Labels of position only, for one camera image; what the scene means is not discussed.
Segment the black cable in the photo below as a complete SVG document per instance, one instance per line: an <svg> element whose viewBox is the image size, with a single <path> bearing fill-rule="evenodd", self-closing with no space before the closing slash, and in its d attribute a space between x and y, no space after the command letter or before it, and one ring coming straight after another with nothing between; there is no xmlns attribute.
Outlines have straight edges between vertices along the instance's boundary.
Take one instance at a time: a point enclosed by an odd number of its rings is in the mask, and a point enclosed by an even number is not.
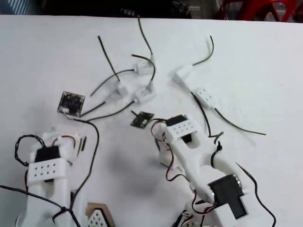
<svg viewBox="0 0 303 227"><path fill-rule="evenodd" d="M80 117L83 117L84 115L87 115L87 114L89 114L90 112L92 112L92 111L98 109L99 107L103 106L105 103L106 103L105 101L102 102L101 104L97 105L96 107L92 108L91 110L88 110L88 111L86 111L85 113L81 114Z"/></svg>
<svg viewBox="0 0 303 227"><path fill-rule="evenodd" d="M200 227L203 227L204 219L205 219L205 215L203 215L203 217L202 217L202 221L201 221Z"/></svg>
<svg viewBox="0 0 303 227"><path fill-rule="evenodd" d="M235 125L234 123L231 123L230 121L228 121L225 117L223 117L223 115L219 112L219 110L217 108L214 109L220 117L222 117L223 120L225 120L227 123L231 124L233 127L237 128L237 129L240 129L242 131L246 131L246 132L250 132L250 133L255 133L255 134L259 134L259 135L264 135L266 136L265 133L261 133L261 132L256 132L256 131L250 131L250 130L246 130L246 129L243 129L243 128L240 128L239 126Z"/></svg>
<svg viewBox="0 0 303 227"><path fill-rule="evenodd" d="M262 203L261 199L259 198L258 196L258 183L256 181L256 179L246 170L244 169L242 166L240 166L238 163L237 165L243 170L243 172L252 180L252 182L254 183L255 185L255 195L256 195L256 198L258 200L258 202L260 203L260 205L273 217L274 219L274 223L272 225L272 227L276 226L276 217L275 215Z"/></svg>
<svg viewBox="0 0 303 227"><path fill-rule="evenodd" d="M13 192L19 192L19 193L25 194L25 195L27 195L27 196L32 196L32 197L35 197L35 198L37 198L37 199L40 199L40 200L44 200L44 201L46 201L46 202L49 202L49 203L51 203L51 204L53 204L53 205L59 207L59 208L61 209L61 211L60 211L61 214L68 211L68 212L71 214L71 217L72 217L72 219L74 220L76 226L77 226L77 227L81 227L80 224L79 224L79 221L77 220L77 218L76 218L74 212L73 212L71 209L68 209L68 208L66 208L66 207L62 207L61 205L59 205L58 203L56 203L56 202L54 202L54 201L52 201L52 200L49 200L49 199L47 199L47 198L44 198L44 197L42 197L42 196L39 196L39 195L30 193L30 192L26 192L26 191L24 191L24 190L22 190L22 189L19 189L19 188L12 188L12 187L4 186L4 185L0 185L0 188L6 189L6 190L9 190L9 191L13 191Z"/></svg>
<svg viewBox="0 0 303 227"><path fill-rule="evenodd" d="M202 112L202 114L203 114L203 116L204 116L204 119L205 119L205 121L206 121L206 125L207 125L207 128L208 128L208 137L209 137L209 138L212 138L212 137L218 138L218 137L222 136L222 135L223 135L223 132L220 132L220 133L217 134L217 135L212 135L211 130L210 130L210 125L209 125L208 118L207 118L207 116L206 116L206 113L205 113L205 111L204 111L204 109L203 109L201 103L199 102L198 98L195 96L195 94L194 94L193 92L191 92L191 94L192 94L192 96L194 97L196 103L198 104L198 106L199 106L199 108L200 108L200 110L201 110L201 112Z"/></svg>
<svg viewBox="0 0 303 227"><path fill-rule="evenodd" d="M152 55L152 49L151 49L151 46L149 45L149 43L148 43L148 41L147 41L147 39L146 39L146 37L145 37L145 35L144 35L144 32L143 32L143 29L142 29L142 26L141 26L141 21L140 21L140 16L139 16L139 15L138 15L138 23L139 23L140 32L141 32L141 34L142 34L142 36L143 36L143 39L145 40L146 45L148 46L148 49L150 49L150 52L151 52L151 55Z"/></svg>
<svg viewBox="0 0 303 227"><path fill-rule="evenodd" d="M21 163L22 165L24 165L24 166L28 166L28 162L24 162L24 161L22 161L22 160L18 157L18 149L19 149L19 143L21 142L21 140L22 140L23 138L26 138L26 137L35 138L35 139L41 144L42 147L44 147L44 148L46 147L46 146L45 146L45 143L44 143L44 141L43 141L43 139L41 139L40 137L38 137L38 136L36 136L36 135L30 134L30 135L23 135L23 136L21 136L21 137L18 139L18 141L16 142L16 145L15 145L15 159L16 159L19 163Z"/></svg>
<svg viewBox="0 0 303 227"><path fill-rule="evenodd" d="M122 112L123 110L125 110L126 108L128 108L130 105L134 104L134 101L132 101L130 104L128 104L127 106L123 107L121 110L117 111L117 112L114 112L114 113L111 113L111 114L108 114L108 115L105 115L105 116L101 116L101 117L94 117L94 118L91 118L91 119L88 119L86 120L87 122L90 122L90 121L93 121L93 120L96 120L96 119L101 119L101 118L106 118L106 117L111 117L113 115L116 115L120 112Z"/></svg>
<svg viewBox="0 0 303 227"><path fill-rule="evenodd" d="M111 61L110 61L110 59L109 59L107 53L106 53L106 50L105 50L104 45L103 45L103 43L102 43L101 37L100 37L99 35L98 35L98 39L99 39L99 42L100 42L100 44L101 44L101 48L102 48L102 50L103 50L103 53L104 53L104 55L105 55L105 57L106 57L106 59L107 59L109 65L110 65L110 67L112 68L112 71L113 71L114 75L117 77L118 81L120 81L120 78L118 77L118 75L117 75L117 73L116 73L116 71L115 71L115 69L114 69L114 67L113 67L113 65L112 65L112 63L111 63Z"/></svg>
<svg viewBox="0 0 303 227"><path fill-rule="evenodd" d="M211 164L212 168L214 168L214 157L220 150L222 150L222 148L223 147L221 146L220 141L218 141L217 150L214 151L214 153L212 154L212 156L210 158L210 164Z"/></svg>
<svg viewBox="0 0 303 227"><path fill-rule="evenodd" d="M131 69L131 70L123 70L123 71L120 71L120 72L117 72L117 74L120 74L120 73L123 73L123 72L133 72L134 69ZM104 80L91 94L90 96L93 96L96 91L98 91L98 89L100 89L100 87L102 87L109 79L111 79L112 77L116 76L115 74L111 75L110 77L108 77L106 80Z"/></svg>
<svg viewBox="0 0 303 227"><path fill-rule="evenodd" d="M70 209L73 208L73 205L74 205L74 202L76 200L76 197L78 195L78 193L80 192L81 188L84 186L84 184L86 183L86 181L89 179L90 175L91 175L91 172L92 172L92 169L93 169L93 165L94 165L94 161L95 161L95 157L96 157L96 153L97 153L97 150L98 150L98 146L99 146L99 139L100 139L100 134L99 134L99 130L98 128L91 122L89 121L83 121L83 120L79 120L79 119L73 119L74 121L77 121L77 122L82 122L82 123L86 123L86 124L90 124L91 126L94 127L94 129L96 130L96 133L97 133L97 142L96 142L96 146L95 146L95 151L94 151L94 154L93 154L93 158L91 160L91 164L90 164L90 167L89 167L89 174L86 176L85 180L82 182L82 184L80 185L80 187L77 189L77 191L74 193L74 196L73 196L73 199L71 200L71 205L70 205Z"/></svg>
<svg viewBox="0 0 303 227"><path fill-rule="evenodd" d="M211 39L211 41L212 41L212 45L213 45L212 52L210 53L210 55L209 55L207 58L203 59L202 61L198 61L198 62L196 62L195 64L193 64L193 66L198 65L198 64L200 64L200 63L202 63L202 62L207 61L207 60L208 60L208 59L210 59L210 57L213 55L213 53L214 53L214 41L213 41L212 36L210 36L210 39Z"/></svg>
<svg viewBox="0 0 303 227"><path fill-rule="evenodd" d="M153 73L152 73L151 81L153 81L153 78L155 77L155 74L156 74L156 66L155 66L155 64L150 59L145 58L143 56L136 55L136 54L132 54L132 56L135 57L135 58L141 58L141 59L147 60L150 64L152 64L152 66L153 66Z"/></svg>

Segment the black circuit board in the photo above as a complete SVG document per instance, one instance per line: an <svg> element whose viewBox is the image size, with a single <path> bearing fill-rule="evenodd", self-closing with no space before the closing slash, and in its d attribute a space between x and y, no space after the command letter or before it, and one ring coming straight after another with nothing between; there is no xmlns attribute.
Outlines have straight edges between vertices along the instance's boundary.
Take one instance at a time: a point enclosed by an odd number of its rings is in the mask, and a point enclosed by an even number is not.
<svg viewBox="0 0 303 227"><path fill-rule="evenodd" d="M63 91L57 112L79 117L84 100L85 96Z"/></svg>
<svg viewBox="0 0 303 227"><path fill-rule="evenodd" d="M153 118L153 113L140 112L131 123L131 126L144 129Z"/></svg>

